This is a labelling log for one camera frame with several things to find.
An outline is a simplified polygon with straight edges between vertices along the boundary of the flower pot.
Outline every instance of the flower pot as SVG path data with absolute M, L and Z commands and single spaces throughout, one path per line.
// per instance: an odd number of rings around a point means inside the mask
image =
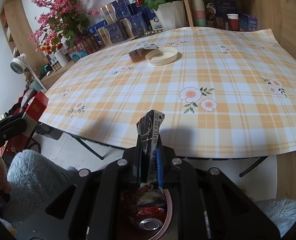
M 155 14 L 165 31 L 187 26 L 183 1 L 160 4 Z
M 68 53 L 74 62 L 77 62 L 82 57 L 88 56 L 99 50 L 99 44 L 95 40 L 93 34 L 85 37 L 80 43 L 68 49 Z
M 58 60 L 58 62 L 60 63 L 61 67 L 64 67 L 65 65 L 67 65 L 69 63 L 69 61 L 67 60 L 63 51 L 60 49 L 54 54 L 54 56 Z

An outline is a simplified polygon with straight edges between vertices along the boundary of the person's leg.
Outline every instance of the person's leg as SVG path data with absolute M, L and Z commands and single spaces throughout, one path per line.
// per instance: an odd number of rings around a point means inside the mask
M 11 200 L 2 207 L 1 218 L 17 227 L 54 192 L 64 185 L 77 170 L 65 170 L 41 154 L 24 150 L 11 163 L 8 181 Z

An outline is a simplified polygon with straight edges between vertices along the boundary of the stacked paper cups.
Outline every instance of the stacked paper cups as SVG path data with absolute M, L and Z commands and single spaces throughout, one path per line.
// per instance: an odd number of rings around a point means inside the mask
M 203 0 L 191 0 L 194 26 L 206 26 L 205 4 Z

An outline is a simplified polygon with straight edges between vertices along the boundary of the white vase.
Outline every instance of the white vase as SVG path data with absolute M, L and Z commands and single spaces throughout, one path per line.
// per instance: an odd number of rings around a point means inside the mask
M 62 50 L 58 50 L 54 54 L 54 56 L 58 60 L 58 62 L 60 63 L 61 67 L 64 67 L 65 65 L 67 65 L 69 63 L 69 61 L 67 60 L 67 58 L 64 55 L 64 53 L 62 52 Z
M 183 1 L 160 4 L 155 14 L 165 31 L 187 26 Z

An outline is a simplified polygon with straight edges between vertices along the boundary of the cream-colored lid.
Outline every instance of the cream-colored lid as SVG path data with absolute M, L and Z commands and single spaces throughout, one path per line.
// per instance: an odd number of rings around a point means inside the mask
M 146 60 L 153 65 L 165 65 L 176 60 L 178 50 L 175 48 L 160 48 L 149 52 Z

